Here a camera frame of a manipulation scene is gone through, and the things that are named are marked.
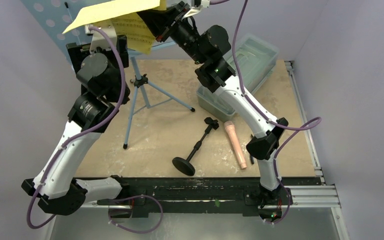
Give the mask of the yellow sheet music page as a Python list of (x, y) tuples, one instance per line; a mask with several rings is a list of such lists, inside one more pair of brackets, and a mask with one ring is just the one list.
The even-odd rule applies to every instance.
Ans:
[(127, 36), (127, 47), (131, 50), (150, 54), (155, 37), (140, 18), (138, 12), (167, 9), (165, 0), (111, 0), (80, 9), (76, 18), (63, 34), (87, 24), (106, 27), (112, 24), (117, 35)]

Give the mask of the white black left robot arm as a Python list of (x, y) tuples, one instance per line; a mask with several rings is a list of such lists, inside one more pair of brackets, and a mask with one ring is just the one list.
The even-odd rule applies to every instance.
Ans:
[(106, 131), (121, 105), (129, 101), (125, 81), (128, 67), (127, 40), (106, 37), (105, 43), (66, 46), (81, 95), (68, 113), (63, 134), (45, 167), (21, 187), (45, 213), (67, 216), (84, 203), (112, 200), (126, 203), (129, 191), (120, 176), (84, 180), (75, 173), (86, 154)]

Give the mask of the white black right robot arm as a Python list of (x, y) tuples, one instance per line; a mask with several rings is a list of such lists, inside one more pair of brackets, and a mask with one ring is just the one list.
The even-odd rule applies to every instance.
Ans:
[(202, 34), (188, 22), (192, 8), (181, 1), (166, 10), (142, 10), (137, 14), (155, 37), (173, 41), (199, 65), (195, 70), (200, 84), (213, 95), (226, 101), (250, 127), (253, 138), (247, 151), (257, 160), (260, 173), (260, 196), (268, 204), (280, 198), (281, 177), (277, 171), (275, 153), (288, 121), (268, 112), (243, 86), (232, 66), (224, 59), (231, 49), (227, 31), (213, 25)]

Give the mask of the clear plastic storage box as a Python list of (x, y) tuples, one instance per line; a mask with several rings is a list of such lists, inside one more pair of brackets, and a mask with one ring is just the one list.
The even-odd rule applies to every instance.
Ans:
[[(245, 88), (254, 94), (273, 73), (279, 48), (251, 33), (235, 44), (235, 55)], [(230, 121), (236, 111), (223, 99), (200, 86), (197, 91), (198, 105), (222, 122)]]

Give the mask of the blue black pliers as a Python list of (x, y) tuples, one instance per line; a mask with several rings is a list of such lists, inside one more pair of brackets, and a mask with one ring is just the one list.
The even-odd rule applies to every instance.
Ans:
[(251, 154), (249, 155), (249, 159), (250, 159), (251, 164), (254, 165), (255, 164), (255, 160), (254, 160), (254, 157)]

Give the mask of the black microphone desk stand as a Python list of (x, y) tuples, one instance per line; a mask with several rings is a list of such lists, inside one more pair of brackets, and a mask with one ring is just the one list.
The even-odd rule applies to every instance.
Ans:
[(187, 158), (184, 159), (182, 157), (174, 157), (172, 159), (173, 166), (178, 171), (180, 171), (182, 174), (184, 174), (186, 176), (189, 176), (189, 177), (194, 176), (195, 172), (196, 172), (194, 166), (190, 163), (191, 159), (196, 154), (196, 152), (201, 148), (203, 140), (211, 132), (211, 130), (217, 130), (219, 128), (219, 126), (220, 126), (219, 125), (219, 121), (216, 120), (216, 119), (212, 119), (211, 117), (206, 117), (204, 119), (204, 122), (207, 124), (207, 127), (204, 130), (204, 134), (202, 135), (200, 140), (195, 143), (195, 145), (193, 146), (192, 151), (187, 156)]

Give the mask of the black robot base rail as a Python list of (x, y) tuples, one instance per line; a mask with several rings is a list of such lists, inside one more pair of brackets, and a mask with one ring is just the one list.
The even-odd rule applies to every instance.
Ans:
[(315, 177), (284, 177), (287, 191), (264, 193), (258, 177), (124, 177), (122, 197), (138, 196), (122, 202), (97, 200), (88, 207), (132, 208), (133, 218), (150, 213), (241, 214), (244, 217), (270, 218), (282, 215), (278, 204), (288, 204), (294, 186), (317, 186)]

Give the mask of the aluminium frame rail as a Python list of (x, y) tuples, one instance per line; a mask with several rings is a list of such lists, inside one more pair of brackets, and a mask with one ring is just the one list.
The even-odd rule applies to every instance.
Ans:
[(306, 131), (305, 137), (318, 185), (291, 187), (293, 205), (297, 208), (340, 208), (341, 204), (336, 187), (326, 185), (311, 132)]

